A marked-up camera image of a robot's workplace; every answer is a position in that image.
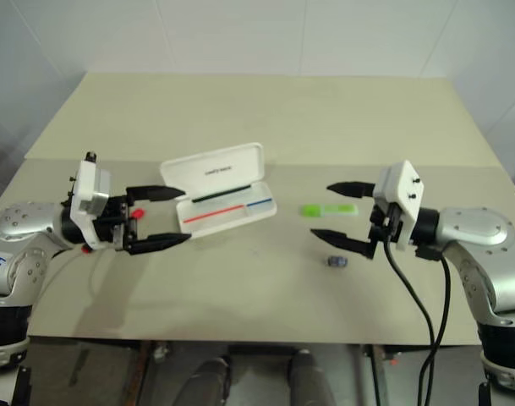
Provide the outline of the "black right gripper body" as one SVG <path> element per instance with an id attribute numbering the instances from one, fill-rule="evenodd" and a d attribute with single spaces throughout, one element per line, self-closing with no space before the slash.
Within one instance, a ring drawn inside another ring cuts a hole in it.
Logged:
<path id="1" fill-rule="evenodd" d="M 403 227 L 402 214 L 403 211 L 397 203 L 389 204 L 386 209 L 374 204 L 370 214 L 370 241 L 385 242 L 389 239 L 397 242 Z"/>

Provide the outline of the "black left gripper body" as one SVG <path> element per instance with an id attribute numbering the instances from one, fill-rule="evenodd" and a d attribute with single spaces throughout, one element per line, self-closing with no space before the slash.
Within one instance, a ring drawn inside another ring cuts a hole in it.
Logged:
<path id="1" fill-rule="evenodd" d="M 114 196 L 107 200 L 103 212 L 93 221 L 101 242 L 112 244 L 115 250 L 125 250 L 138 238 L 137 220 L 131 216 L 134 199 Z"/>

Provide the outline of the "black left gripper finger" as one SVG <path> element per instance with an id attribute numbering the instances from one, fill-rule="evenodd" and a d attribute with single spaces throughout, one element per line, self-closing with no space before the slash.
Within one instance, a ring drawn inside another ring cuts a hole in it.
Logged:
<path id="1" fill-rule="evenodd" d="M 161 185 L 134 186 L 126 189 L 128 203 L 135 203 L 141 200 L 152 202 L 168 201 L 184 195 L 185 192 L 183 190 Z"/>
<path id="2" fill-rule="evenodd" d="M 127 240 L 123 250 L 130 255 L 147 254 L 167 250 L 175 245 L 182 244 L 192 237 L 190 233 L 159 233 L 149 235 L 146 239 Z"/>

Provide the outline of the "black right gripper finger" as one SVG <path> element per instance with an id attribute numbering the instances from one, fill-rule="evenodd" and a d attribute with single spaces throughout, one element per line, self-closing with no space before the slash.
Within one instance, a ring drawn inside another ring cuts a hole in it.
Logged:
<path id="1" fill-rule="evenodd" d="M 367 259 L 373 259 L 375 256 L 375 250 L 378 243 L 377 239 L 370 239 L 368 241 L 351 239 L 345 233 L 329 229 L 312 228 L 310 232 L 318 239 L 340 250 L 360 254 Z"/>
<path id="2" fill-rule="evenodd" d="M 364 197 L 372 197 L 375 184 L 366 182 L 337 182 L 326 187 L 327 190 L 337 194 L 362 199 Z"/>

